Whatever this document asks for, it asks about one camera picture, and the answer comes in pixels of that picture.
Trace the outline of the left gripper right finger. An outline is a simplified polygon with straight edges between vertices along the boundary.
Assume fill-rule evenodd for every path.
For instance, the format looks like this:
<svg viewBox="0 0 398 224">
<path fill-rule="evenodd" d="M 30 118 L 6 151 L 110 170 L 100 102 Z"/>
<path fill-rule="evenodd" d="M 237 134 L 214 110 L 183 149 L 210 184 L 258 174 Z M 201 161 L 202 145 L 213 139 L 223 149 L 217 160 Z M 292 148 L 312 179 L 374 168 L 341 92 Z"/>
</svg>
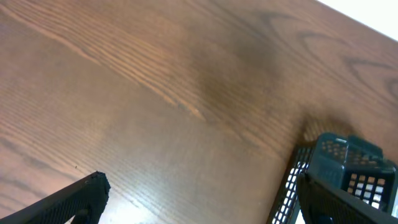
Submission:
<svg viewBox="0 0 398 224">
<path fill-rule="evenodd" d="M 397 224 L 397 218 L 308 173 L 297 178 L 297 196 L 305 223 Z"/>
</svg>

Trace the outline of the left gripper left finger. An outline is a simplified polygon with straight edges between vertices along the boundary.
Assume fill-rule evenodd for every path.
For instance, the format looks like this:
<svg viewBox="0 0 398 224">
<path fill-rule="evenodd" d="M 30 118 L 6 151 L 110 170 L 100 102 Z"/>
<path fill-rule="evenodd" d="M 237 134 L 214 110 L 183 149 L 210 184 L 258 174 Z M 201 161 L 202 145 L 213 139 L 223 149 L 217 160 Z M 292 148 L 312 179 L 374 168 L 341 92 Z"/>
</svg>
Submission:
<svg viewBox="0 0 398 224">
<path fill-rule="evenodd" d="M 1 219 L 2 224 L 97 224 L 109 199 L 110 184 L 94 172 L 38 202 Z"/>
</svg>

